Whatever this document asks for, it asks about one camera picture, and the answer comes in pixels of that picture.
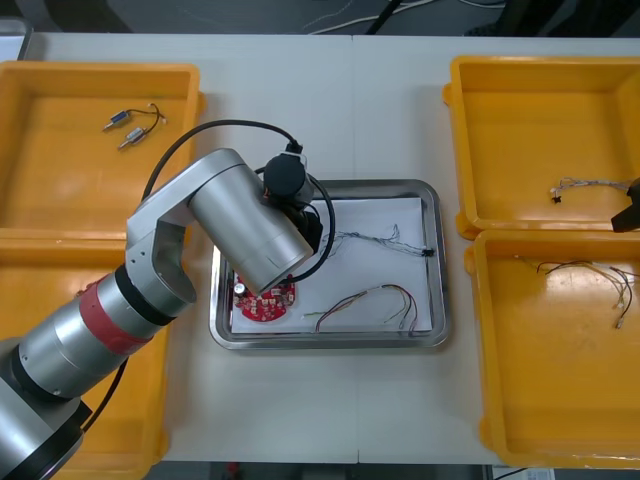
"white paper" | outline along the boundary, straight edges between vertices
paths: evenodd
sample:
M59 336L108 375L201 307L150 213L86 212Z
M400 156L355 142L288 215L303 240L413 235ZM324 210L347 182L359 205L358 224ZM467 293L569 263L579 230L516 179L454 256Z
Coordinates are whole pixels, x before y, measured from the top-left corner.
M329 231L327 208L324 202L314 201L324 225ZM398 226L398 241L416 247L424 246L422 202L419 198L334 200L336 230L359 232L372 237L389 237L394 224ZM315 263L318 255L308 260L297 274ZM344 239L336 254L327 259L320 270L297 284L296 301L286 315L268 323L247 319L234 307L233 333L309 333L315 331L320 316L344 297L383 284L397 284L408 290L418 307L416 331L431 330L429 290L425 260L384 248L361 239ZM391 289L376 290L349 308L328 317L320 332L395 332L402 315L385 323L404 305L402 295ZM404 321L402 330L408 331L413 310Z

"stainless steel tray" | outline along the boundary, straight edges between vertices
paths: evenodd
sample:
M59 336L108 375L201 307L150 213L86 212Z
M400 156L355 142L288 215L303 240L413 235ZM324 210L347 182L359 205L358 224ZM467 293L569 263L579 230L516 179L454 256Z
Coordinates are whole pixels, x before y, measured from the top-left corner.
M432 330L413 333L232 333L230 320L233 306L233 270L221 257L220 252L214 249L209 329L216 342L228 349L435 347L442 343L449 333L449 295L440 201L433 188L419 180L331 180L323 181L322 184L335 200L422 200L425 245L435 249L435 255L425 257Z

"yellow plastic bin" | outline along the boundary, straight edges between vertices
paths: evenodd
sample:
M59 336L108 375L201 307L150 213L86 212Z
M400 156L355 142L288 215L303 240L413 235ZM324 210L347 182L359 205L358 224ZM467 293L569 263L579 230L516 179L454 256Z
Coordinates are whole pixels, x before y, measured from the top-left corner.
M465 255L482 352L481 436L508 465L640 468L640 303L621 329L617 291L589 259L640 274L640 236L482 232Z
M0 65L0 338L20 336L124 260L126 219L165 150L203 108L191 65L7 62ZM102 132L120 110L166 116L140 144L118 151L139 115ZM187 166L193 142L156 183ZM162 458L167 330L136 353L81 449L56 476L143 478ZM113 376L83 400L95 409Z
M640 58L459 57L444 89L454 136L458 231L611 230L629 204L563 177L640 176Z
M640 274L640 233L611 232L630 204L563 177L640 177L640 59L460 57L444 88L454 136L459 233L482 364L480 436L521 467L640 468L640 306L624 325L614 283L587 260ZM624 294L624 306L630 301Z

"white table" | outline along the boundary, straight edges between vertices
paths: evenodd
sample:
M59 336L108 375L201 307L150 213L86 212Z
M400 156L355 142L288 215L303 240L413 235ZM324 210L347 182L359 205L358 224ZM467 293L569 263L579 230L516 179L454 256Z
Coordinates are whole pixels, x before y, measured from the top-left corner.
M458 211L448 111L461 54L639 55L637 40L208 35L34 35L30 58L184 62L201 73L206 119L262 120L305 145L320 179L418 178L440 194L453 331L438 351L239 354L209 334L210 249L190 252L196 308L175 322L167 460L497 463L482 415L468 242ZM202 134L199 150L236 148L254 167L283 143L242 128Z

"red circuit board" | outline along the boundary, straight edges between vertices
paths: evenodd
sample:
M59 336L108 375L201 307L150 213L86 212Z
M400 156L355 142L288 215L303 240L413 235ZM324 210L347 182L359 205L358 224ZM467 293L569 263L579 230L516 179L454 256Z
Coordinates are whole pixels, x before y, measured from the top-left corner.
M243 285L242 280L236 277L234 287ZM254 322L273 322L287 313L287 307L296 301L296 286L276 285L271 290L256 297L249 289L243 293L237 293L234 288L233 305L242 310L242 315Z

